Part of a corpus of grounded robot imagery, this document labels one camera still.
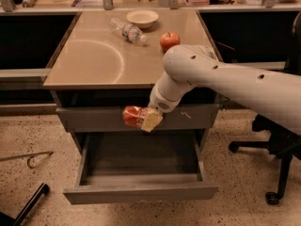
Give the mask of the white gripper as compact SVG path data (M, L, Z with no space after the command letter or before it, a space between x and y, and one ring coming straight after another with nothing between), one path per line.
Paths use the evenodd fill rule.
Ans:
M141 129L146 132L151 132L160 124L163 119L162 113L169 113L173 110L172 103L160 94L156 86L151 90L149 106L152 108L147 110L141 126Z

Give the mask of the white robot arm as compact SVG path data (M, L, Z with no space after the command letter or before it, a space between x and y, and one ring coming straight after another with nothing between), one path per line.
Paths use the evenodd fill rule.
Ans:
M150 107L169 113L186 92L204 87L301 135L301 76L226 64L201 45L176 45L167 50L163 64Z

